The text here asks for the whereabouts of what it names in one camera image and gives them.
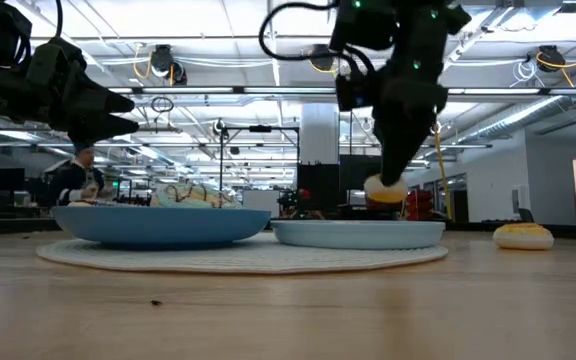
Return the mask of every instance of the round placemat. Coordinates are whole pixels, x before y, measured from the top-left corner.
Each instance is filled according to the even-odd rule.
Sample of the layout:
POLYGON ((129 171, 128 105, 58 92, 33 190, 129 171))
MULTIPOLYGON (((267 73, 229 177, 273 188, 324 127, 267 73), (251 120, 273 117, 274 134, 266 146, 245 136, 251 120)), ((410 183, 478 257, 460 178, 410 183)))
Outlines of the round placemat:
POLYGON ((37 255, 72 265, 119 271, 178 271, 227 274, 296 274, 369 270, 443 258, 441 246, 411 250, 339 250, 280 244, 259 234, 231 247, 185 251, 126 251, 86 240, 41 246, 37 255))

